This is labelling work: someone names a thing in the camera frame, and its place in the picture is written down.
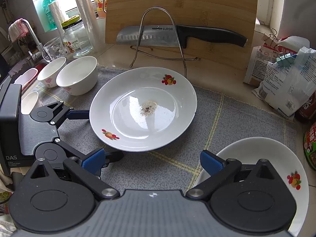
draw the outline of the cutting board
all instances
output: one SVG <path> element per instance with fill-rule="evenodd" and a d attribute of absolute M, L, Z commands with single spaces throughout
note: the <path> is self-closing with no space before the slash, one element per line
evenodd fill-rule
<path fill-rule="evenodd" d="M 251 54 L 257 0 L 108 0 L 105 42 L 116 43 L 116 36 L 122 28 L 140 25 L 146 9 L 156 6 L 166 9 L 176 24 L 226 28 L 246 36 L 248 42 L 244 48 L 189 38 L 187 48 L 183 49 L 186 57 L 205 58 L 246 70 Z M 172 23 L 164 12 L 153 10 L 146 14 L 144 24 Z M 154 48 L 179 52 L 179 48 L 173 47 Z"/>

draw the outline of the gray placemat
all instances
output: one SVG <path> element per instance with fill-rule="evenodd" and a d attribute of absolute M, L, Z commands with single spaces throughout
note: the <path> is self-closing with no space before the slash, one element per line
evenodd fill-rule
<path fill-rule="evenodd" d="M 75 109 L 89 109 L 97 91 L 110 79 L 125 72 L 98 66 L 96 86 L 81 96 L 71 96 L 60 87 L 46 88 L 39 83 L 43 104 L 63 100 Z M 102 170 L 102 180 L 123 193 L 124 189 L 190 189 L 201 167 L 199 155 L 203 149 L 217 154 L 227 145 L 252 136 L 275 139 L 296 152 L 296 129 L 273 112 L 241 102 L 222 93 L 194 86 L 197 111 L 189 128 L 175 141 L 146 153 L 125 153 L 125 157 Z M 94 134 L 88 120 L 66 120 L 59 128 L 63 141 L 87 154 L 97 147 L 114 151 Z"/>

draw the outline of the black knife handle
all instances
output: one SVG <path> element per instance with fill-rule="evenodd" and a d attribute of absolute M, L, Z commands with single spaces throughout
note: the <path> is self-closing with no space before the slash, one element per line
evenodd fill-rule
<path fill-rule="evenodd" d="M 177 32 L 182 48 L 186 48 L 188 37 L 194 37 L 206 42 L 232 43 L 244 47 L 247 38 L 224 28 L 177 25 Z"/>

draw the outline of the faucet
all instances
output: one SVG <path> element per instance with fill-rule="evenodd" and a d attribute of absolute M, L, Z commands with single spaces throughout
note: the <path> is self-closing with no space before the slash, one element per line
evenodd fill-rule
<path fill-rule="evenodd" d="M 28 29 L 30 35 L 34 39 L 34 42 L 36 43 L 37 49 L 39 50 L 39 52 L 38 53 L 36 52 L 35 54 L 32 54 L 30 51 L 28 52 L 31 55 L 32 59 L 35 61 L 37 58 L 40 58 L 40 56 L 42 55 L 42 51 L 44 50 L 43 45 L 38 40 L 36 34 L 34 33 L 33 29 L 31 28 L 30 23 L 27 20 L 25 20 L 25 19 L 21 19 L 21 23 L 23 23 L 26 26 L 26 28 Z M 10 39 L 9 32 L 8 32 L 8 40 L 12 42 L 12 40 Z"/>

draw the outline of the plastic wrap roll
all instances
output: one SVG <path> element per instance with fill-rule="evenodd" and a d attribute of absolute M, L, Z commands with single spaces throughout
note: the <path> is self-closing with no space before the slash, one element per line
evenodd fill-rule
<path fill-rule="evenodd" d="M 50 5 L 48 5 L 48 7 L 49 7 L 51 14 L 53 16 L 53 19 L 56 23 L 58 32 L 62 38 L 64 35 L 64 30 L 63 30 L 63 27 L 61 26 L 61 23 L 64 22 L 65 20 L 68 20 L 69 17 L 62 10 L 60 3 L 59 3 L 59 0 L 52 2 Z"/>
<path fill-rule="evenodd" d="M 103 49 L 104 42 L 100 40 L 100 31 L 91 0 L 76 0 L 76 3 L 94 51 L 101 51 Z"/>

